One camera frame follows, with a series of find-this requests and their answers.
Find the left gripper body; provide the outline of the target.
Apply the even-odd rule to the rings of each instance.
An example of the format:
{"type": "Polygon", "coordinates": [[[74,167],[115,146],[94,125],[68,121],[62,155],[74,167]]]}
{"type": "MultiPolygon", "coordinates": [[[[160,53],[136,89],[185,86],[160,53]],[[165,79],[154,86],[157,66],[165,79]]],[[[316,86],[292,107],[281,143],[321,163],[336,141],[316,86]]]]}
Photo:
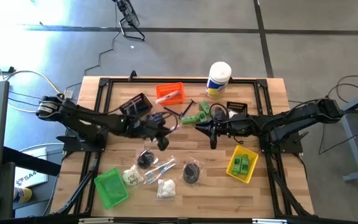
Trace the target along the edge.
{"type": "Polygon", "coordinates": [[[164,124],[164,121],[156,122],[151,119],[136,119],[134,123],[134,137],[142,139],[149,138],[151,141],[156,140],[159,150],[164,151],[169,145],[167,138],[169,133],[165,132],[166,127],[164,124]]]}

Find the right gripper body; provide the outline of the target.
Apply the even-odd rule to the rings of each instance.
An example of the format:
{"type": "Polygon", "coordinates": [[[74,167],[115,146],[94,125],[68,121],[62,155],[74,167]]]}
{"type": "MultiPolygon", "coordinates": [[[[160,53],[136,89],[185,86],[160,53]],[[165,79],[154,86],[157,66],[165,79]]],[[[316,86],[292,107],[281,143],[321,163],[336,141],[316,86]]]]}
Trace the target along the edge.
{"type": "Polygon", "coordinates": [[[225,135],[233,138],[236,143],[244,144],[238,137],[247,137],[250,133],[250,120],[246,114],[235,114],[229,118],[229,112],[226,107],[215,107],[211,113],[211,130],[209,134],[209,143],[211,149],[216,149],[218,137],[225,135]]]}

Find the black plastic basket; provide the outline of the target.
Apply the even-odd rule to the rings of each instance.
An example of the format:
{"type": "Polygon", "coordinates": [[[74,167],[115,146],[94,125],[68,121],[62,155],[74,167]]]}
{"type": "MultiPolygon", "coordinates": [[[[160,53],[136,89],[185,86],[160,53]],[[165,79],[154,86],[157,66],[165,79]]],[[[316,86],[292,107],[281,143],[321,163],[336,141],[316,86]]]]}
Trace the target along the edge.
{"type": "Polygon", "coordinates": [[[234,101],[228,101],[226,103],[226,108],[229,112],[229,115],[233,114],[247,114],[247,103],[240,103],[234,101]]]}
{"type": "Polygon", "coordinates": [[[125,115],[133,115],[142,117],[149,113],[153,105],[148,98],[143,94],[139,93],[135,97],[131,98],[119,107],[119,111],[125,115]]]}

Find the orange plastic basket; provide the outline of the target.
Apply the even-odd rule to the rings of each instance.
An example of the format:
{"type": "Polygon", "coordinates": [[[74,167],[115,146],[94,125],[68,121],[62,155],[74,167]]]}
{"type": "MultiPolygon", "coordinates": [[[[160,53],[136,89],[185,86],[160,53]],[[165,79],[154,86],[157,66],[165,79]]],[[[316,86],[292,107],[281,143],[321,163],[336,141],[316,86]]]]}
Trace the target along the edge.
{"type": "Polygon", "coordinates": [[[182,82],[167,83],[155,86],[157,99],[162,98],[159,101],[161,105],[173,105],[184,102],[185,92],[182,82]]]}

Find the yellow plastic basket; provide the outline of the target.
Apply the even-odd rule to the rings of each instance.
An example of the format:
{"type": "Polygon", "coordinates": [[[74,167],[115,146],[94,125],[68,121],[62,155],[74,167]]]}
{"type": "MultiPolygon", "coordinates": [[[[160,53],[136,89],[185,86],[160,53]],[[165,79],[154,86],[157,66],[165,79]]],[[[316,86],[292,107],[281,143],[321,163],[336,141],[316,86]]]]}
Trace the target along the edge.
{"type": "Polygon", "coordinates": [[[237,179],[237,180],[240,180],[241,182],[243,183],[246,183],[248,184],[251,180],[251,177],[252,177],[252,174],[254,172],[254,169],[255,169],[255,165],[257,163],[257,160],[259,158],[259,155],[251,150],[248,150],[240,145],[237,145],[233,154],[232,154],[232,157],[231,157],[231,160],[229,162],[229,165],[226,169],[226,174],[227,175],[230,175],[231,177],[237,179]],[[244,174],[241,174],[241,173],[238,173],[238,175],[233,175],[232,174],[232,163],[233,163],[233,158],[234,156],[243,156],[247,154],[248,155],[248,158],[249,158],[249,172],[247,175],[244,175],[244,174]]]}

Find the white yellow wipes canister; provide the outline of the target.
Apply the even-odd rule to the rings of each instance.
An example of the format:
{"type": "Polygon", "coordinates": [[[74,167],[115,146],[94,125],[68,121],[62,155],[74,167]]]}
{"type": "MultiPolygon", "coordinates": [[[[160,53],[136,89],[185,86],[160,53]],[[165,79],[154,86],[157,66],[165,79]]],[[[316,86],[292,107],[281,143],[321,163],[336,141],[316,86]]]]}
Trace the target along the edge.
{"type": "Polygon", "coordinates": [[[222,98],[231,74],[232,69],[226,62],[213,63],[209,70],[206,94],[213,99],[222,98]]]}

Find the green plastic basket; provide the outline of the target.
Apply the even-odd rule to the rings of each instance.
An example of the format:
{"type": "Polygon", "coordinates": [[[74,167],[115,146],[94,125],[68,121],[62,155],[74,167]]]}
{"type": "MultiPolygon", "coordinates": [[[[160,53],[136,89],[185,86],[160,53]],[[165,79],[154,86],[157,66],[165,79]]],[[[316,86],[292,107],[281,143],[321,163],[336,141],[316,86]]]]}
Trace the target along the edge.
{"type": "Polygon", "coordinates": [[[129,197],[119,171],[113,168],[94,179],[94,184],[105,210],[113,208],[129,197]]]}

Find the black floor fan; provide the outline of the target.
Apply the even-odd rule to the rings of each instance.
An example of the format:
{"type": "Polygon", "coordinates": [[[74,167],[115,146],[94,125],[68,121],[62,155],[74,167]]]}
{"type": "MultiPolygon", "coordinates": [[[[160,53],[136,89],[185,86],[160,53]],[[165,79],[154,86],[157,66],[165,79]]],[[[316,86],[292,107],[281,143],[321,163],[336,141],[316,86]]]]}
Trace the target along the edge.
{"type": "Polygon", "coordinates": [[[112,1],[123,15],[123,18],[119,21],[119,28],[121,34],[127,39],[144,41],[145,35],[139,30],[140,21],[133,8],[131,1],[130,0],[112,0],[112,1]],[[123,28],[123,22],[126,22],[129,27],[135,29],[135,31],[140,34],[140,37],[127,35],[123,28]]]}

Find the black desk beam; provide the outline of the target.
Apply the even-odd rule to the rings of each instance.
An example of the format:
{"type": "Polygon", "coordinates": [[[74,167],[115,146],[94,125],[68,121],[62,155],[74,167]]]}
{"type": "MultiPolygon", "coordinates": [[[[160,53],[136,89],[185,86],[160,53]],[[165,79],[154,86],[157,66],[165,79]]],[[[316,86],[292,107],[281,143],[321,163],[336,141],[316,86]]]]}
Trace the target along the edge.
{"type": "Polygon", "coordinates": [[[43,159],[43,157],[48,157],[55,154],[60,154],[60,152],[31,156],[9,147],[4,147],[2,151],[2,162],[13,162],[17,167],[21,167],[23,169],[34,170],[42,174],[57,176],[60,173],[61,165],[50,162],[47,159],[43,159]]]}

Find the grey metal table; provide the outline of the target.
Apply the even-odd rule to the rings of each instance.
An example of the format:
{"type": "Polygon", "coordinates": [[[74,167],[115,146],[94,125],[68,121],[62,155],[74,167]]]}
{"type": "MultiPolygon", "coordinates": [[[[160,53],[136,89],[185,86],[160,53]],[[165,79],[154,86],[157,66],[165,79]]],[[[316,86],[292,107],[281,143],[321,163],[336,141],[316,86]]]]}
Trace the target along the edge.
{"type": "MultiPolygon", "coordinates": [[[[342,121],[342,125],[343,128],[345,130],[345,134],[347,136],[347,139],[343,142],[340,142],[337,146],[339,146],[340,144],[343,143],[348,143],[352,152],[352,155],[355,159],[357,168],[358,168],[358,147],[356,144],[356,136],[358,136],[358,134],[353,135],[348,119],[347,119],[347,114],[350,113],[350,111],[354,111],[356,109],[358,109],[358,98],[356,100],[353,100],[347,104],[345,104],[344,106],[341,107],[342,110],[344,110],[345,115],[342,117],[341,121],[342,121]]],[[[347,175],[344,175],[343,177],[343,181],[344,182],[350,182],[353,180],[358,180],[358,171],[357,172],[353,172],[347,175]]]]}

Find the white printed box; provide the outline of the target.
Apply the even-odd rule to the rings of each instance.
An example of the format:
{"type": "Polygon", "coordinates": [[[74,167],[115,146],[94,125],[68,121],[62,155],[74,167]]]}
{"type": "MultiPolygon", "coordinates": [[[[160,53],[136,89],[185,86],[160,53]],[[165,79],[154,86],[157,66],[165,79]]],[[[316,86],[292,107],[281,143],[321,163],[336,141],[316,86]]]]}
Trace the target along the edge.
{"type": "MultiPolygon", "coordinates": [[[[40,147],[30,151],[24,151],[24,154],[47,160],[47,148],[40,147]]],[[[34,170],[16,167],[14,183],[17,188],[29,188],[35,185],[48,182],[48,175],[34,170]]]]}

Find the person's shoe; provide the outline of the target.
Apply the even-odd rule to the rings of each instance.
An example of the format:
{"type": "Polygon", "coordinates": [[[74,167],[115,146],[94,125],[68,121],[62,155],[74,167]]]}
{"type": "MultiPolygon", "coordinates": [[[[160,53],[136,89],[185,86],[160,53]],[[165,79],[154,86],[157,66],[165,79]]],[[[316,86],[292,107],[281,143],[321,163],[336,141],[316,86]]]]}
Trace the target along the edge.
{"type": "Polygon", "coordinates": [[[14,187],[13,202],[26,203],[32,197],[32,190],[29,188],[14,187]]]}

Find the black aluminium table frame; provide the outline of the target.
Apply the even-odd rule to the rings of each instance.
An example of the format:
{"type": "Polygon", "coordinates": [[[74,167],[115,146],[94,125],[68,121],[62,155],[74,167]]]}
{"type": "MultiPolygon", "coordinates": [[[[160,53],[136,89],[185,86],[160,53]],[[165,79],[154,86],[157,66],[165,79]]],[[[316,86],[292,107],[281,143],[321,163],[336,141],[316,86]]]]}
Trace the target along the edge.
{"type": "MultiPolygon", "coordinates": [[[[102,77],[84,77],[80,89],[79,104],[87,108],[94,108],[102,77]]],[[[133,82],[127,78],[113,78],[111,99],[109,105],[115,109],[122,103],[144,93],[154,103],[156,99],[155,86],[167,83],[182,82],[185,90],[185,100],[182,104],[172,105],[174,111],[184,110],[190,100],[197,103],[214,101],[205,93],[206,80],[199,83],[186,83],[186,78],[135,77],[133,82]]],[[[266,81],[271,102],[270,111],[273,114],[289,109],[287,91],[282,78],[235,78],[234,81],[266,81]]],[[[218,102],[238,101],[248,104],[250,114],[258,114],[260,110],[267,114],[267,103],[263,98],[264,92],[260,88],[261,101],[255,98],[254,86],[243,83],[230,83],[224,98],[218,102]]],[[[170,218],[273,218],[274,211],[267,175],[265,157],[260,152],[259,140],[256,137],[237,138],[245,141],[244,146],[259,155],[253,176],[249,184],[245,184],[226,174],[230,158],[237,143],[232,139],[221,136],[218,148],[209,148],[209,139],[191,126],[182,126],[169,137],[169,147],[164,152],[158,152],[158,147],[141,139],[128,139],[109,135],[107,148],[101,155],[99,175],[113,168],[120,172],[130,168],[135,162],[135,156],[149,146],[163,161],[171,156],[178,161],[175,167],[168,170],[162,178],[174,179],[177,189],[176,196],[170,199],[157,199],[157,184],[140,184],[129,188],[129,197],[115,207],[105,210],[101,199],[95,191],[91,216],[93,217],[164,217],[170,218]],[[198,184],[187,185],[180,178],[181,169],[189,157],[193,157],[204,164],[198,184]]],[[[62,164],[51,212],[57,212],[71,197],[79,184],[84,153],[75,152],[68,156],[62,164]]],[[[306,180],[305,170],[299,158],[291,154],[282,156],[286,182],[297,201],[309,213],[314,213],[310,192],[306,180]]]]}

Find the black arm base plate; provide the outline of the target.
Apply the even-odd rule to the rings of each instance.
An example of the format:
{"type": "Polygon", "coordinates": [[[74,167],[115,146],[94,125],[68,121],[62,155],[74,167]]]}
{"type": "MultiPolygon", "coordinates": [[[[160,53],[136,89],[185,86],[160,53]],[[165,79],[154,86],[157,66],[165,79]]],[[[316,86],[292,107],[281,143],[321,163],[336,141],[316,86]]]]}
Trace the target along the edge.
{"type": "Polygon", "coordinates": [[[263,153],[290,153],[298,154],[303,152],[301,140],[308,132],[299,135],[295,133],[284,133],[282,131],[272,130],[259,137],[260,148],[263,153]]]}
{"type": "Polygon", "coordinates": [[[78,136],[57,136],[64,143],[66,152],[103,152],[106,148],[107,136],[98,136],[95,141],[89,141],[78,136]]]}

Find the silver frame bracket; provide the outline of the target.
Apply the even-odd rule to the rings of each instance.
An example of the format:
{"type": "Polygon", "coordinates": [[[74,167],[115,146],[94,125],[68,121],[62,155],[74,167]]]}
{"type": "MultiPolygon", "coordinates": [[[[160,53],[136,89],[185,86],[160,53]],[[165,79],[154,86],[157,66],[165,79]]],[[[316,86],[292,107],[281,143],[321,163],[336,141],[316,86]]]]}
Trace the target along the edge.
{"type": "Polygon", "coordinates": [[[282,219],[253,218],[252,224],[288,224],[288,223],[287,220],[282,220],[282,219]]]}
{"type": "Polygon", "coordinates": [[[112,224],[113,218],[109,217],[93,217],[93,218],[81,218],[78,220],[78,224],[112,224]]]}

